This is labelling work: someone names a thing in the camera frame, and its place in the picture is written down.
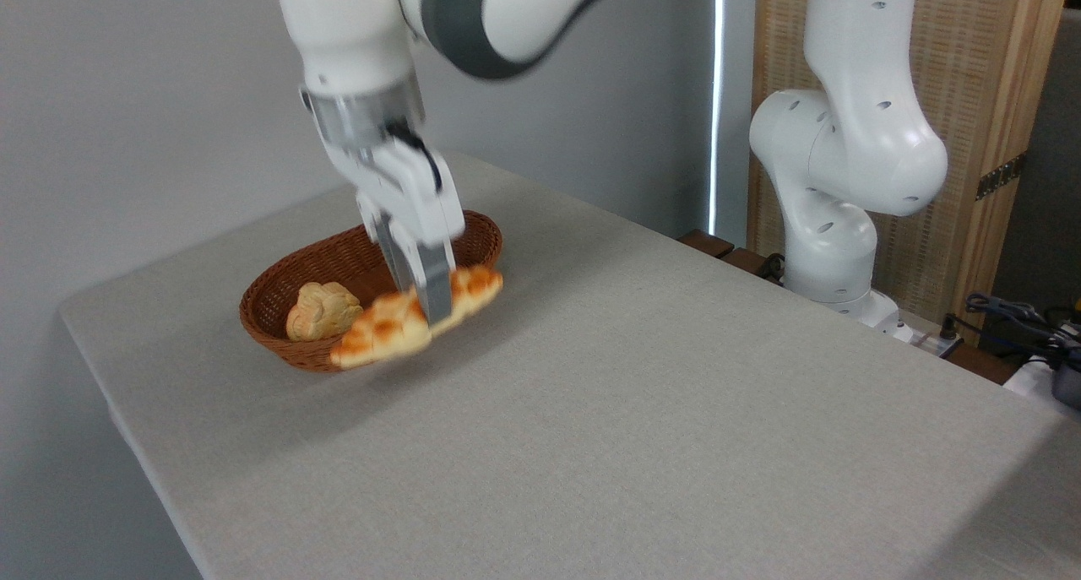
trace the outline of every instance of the table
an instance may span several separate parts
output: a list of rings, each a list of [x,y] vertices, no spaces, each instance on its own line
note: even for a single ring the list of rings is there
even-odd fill
[[[1081,577],[1072,422],[450,160],[506,288],[414,358],[311,375],[240,326],[347,188],[62,307],[206,578]]]

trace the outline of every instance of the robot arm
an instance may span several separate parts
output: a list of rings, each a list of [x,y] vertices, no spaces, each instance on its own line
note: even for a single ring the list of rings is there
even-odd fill
[[[900,338],[896,304],[871,291],[878,237],[863,210],[915,214],[946,180],[912,87],[913,8],[808,0],[803,50],[826,92],[776,92],[750,130],[785,219],[785,287]]]
[[[536,65],[593,0],[401,0],[410,27],[456,68],[508,79]]]
[[[304,60],[302,96],[400,291],[429,323],[451,313],[451,239],[465,229],[454,179],[416,133],[413,35],[457,68],[507,79],[536,65],[592,0],[279,0]]]

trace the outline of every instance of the cable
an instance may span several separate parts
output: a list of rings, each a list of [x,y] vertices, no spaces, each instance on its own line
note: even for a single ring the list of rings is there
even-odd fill
[[[1015,342],[1012,340],[1006,340],[1006,338],[995,337],[995,335],[988,334],[987,331],[980,329],[980,327],[973,325],[973,323],[963,321],[957,314],[952,313],[946,314],[946,320],[947,322],[958,323],[958,325],[966,327],[966,329],[973,331],[976,334],[980,334],[982,337],[988,338],[993,342],[999,342],[999,345],[1001,346],[1007,346],[1009,348],[1013,348],[1015,350],[1022,350],[1022,352],[1030,353],[1033,356],[1046,358],[1050,361],[1058,362],[1058,365],[1066,365],[1067,367],[1073,369],[1075,372],[1081,372],[1081,362],[1077,361],[1076,358],[1071,354],[1070,350],[1064,348],[1064,346],[1062,345],[1046,346],[1045,348],[1040,348],[1039,346],[1023,345],[1023,342]]]
[[[1036,308],[1031,304],[1011,302],[1011,300],[998,298],[997,296],[988,296],[980,294],[980,292],[974,292],[974,294],[965,298],[964,307],[966,311],[973,314],[1000,315],[1000,318],[1006,319],[1006,321],[1014,323],[1014,325],[1030,334],[1046,337],[1049,335],[1046,331],[1051,331],[1057,337],[1081,342],[1081,338],[1076,337],[1076,335],[1050,325],[1047,320],[1043,315],[1040,315],[1039,311],[1036,311]]]

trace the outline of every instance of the wicker basket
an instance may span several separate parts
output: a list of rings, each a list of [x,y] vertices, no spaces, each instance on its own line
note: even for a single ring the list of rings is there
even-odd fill
[[[492,219],[465,211],[466,230],[453,242],[459,266],[495,265],[503,249],[503,234]],[[336,281],[357,296],[362,307],[395,291],[389,268],[363,226],[304,246],[290,254],[248,287],[240,299],[240,322],[255,341],[298,369],[317,373],[341,372],[330,362],[331,348],[341,335],[311,342],[294,342],[285,335],[285,319],[306,283]]]

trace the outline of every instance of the wooden panel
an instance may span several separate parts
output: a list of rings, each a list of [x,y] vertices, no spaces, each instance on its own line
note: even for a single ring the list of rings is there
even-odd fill
[[[912,79],[950,162],[946,185],[926,210],[908,218],[872,215],[879,230],[875,286],[903,310],[940,319],[956,310],[962,288],[993,280],[1016,185],[980,206],[976,188],[980,176],[1027,146],[1057,26],[1051,3],[1062,0],[916,2]],[[755,106],[785,87],[819,87],[802,55],[805,4],[759,0]],[[749,203],[750,248],[782,252],[776,197],[757,161]],[[977,231],[977,224],[986,226]]]
[[[1036,121],[1040,95],[1062,18],[1062,0],[1018,0],[1002,83],[982,168],[991,172],[1024,152]],[[1017,193],[1014,180],[995,194],[977,200],[969,222],[961,270],[953,292],[953,311],[964,307],[970,292],[989,292],[995,284],[1006,227]],[[969,319],[982,323],[983,315]]]

